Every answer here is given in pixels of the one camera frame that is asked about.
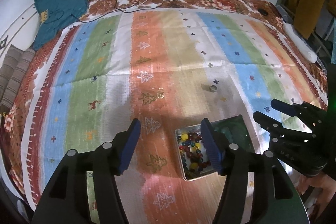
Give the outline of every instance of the blue stripe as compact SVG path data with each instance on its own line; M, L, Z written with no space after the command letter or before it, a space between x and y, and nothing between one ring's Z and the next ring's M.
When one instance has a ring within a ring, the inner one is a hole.
M64 61L55 75L48 100L48 116L44 122L44 187L63 158L64 138L67 130L68 104L72 90L72 81L76 77L78 66L90 38L90 34L98 21L81 25L69 46Z
M260 111L273 119L281 121L280 112L274 110L270 106L271 98L267 84L259 71L258 66L252 64L250 56L244 50L243 46L231 34L230 30L215 16L208 13L197 13L198 16L213 34L219 46L223 50L227 59L234 64L238 78L253 112ZM268 134L264 137L265 141L269 141Z

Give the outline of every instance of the bed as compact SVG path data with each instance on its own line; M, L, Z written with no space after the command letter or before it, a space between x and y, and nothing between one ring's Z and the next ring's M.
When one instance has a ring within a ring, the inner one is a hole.
M33 210L66 151L94 150L138 118L136 151L116 178L129 222L211 223L225 177L182 180L174 131L204 117L241 114L262 153L269 136L253 112L308 132L270 101L327 107L325 73L304 59L267 1L141 0L136 8L138 0L88 2L81 20L102 17L68 26L37 51L4 119L7 172ZM130 13L106 14L127 7ZM210 85L216 92L205 90ZM87 181L98 222L91 173ZM247 195L252 192L251 174Z

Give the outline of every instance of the human hand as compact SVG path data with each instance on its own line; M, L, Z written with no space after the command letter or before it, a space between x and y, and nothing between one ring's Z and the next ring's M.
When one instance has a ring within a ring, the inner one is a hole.
M319 216L336 193L336 181L323 172L312 178L301 175L297 191L302 195L309 186L322 189L316 201L316 204L320 206L317 214Z

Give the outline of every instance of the green stripe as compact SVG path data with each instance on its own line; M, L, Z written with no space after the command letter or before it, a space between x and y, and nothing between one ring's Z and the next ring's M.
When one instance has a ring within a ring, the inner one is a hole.
M115 31L119 24L120 16L102 19L98 22L87 41L81 63L69 99L68 126L64 150L76 149L78 152L95 150L100 145L99 133L103 107L106 96L106 76L109 70L107 63L112 56L115 41ZM89 110L89 103L98 100L96 109ZM92 177L87 178L87 192L90 206L91 219L99 223L98 212L93 210L95 191Z
M245 52L249 55L252 64L255 64L264 79L267 86L267 90L272 98L277 98L280 101L290 103L285 96L285 91L282 87L281 82L278 81L276 73L269 65L265 62L260 51L253 45L248 36L242 31L238 24L234 22L227 15L216 15L216 17L230 30L233 37L238 41ZM282 123L287 128L297 129L299 126L295 119L288 118L287 115L282 114Z

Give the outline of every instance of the yellow bead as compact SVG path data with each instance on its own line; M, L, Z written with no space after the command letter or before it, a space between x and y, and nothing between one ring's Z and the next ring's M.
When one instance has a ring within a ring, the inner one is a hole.
M189 138L188 134L183 134L181 137L182 137L182 140L184 140L184 141Z
M197 167L198 167L198 164L196 162L193 162L192 164L190 164L190 169L196 170Z

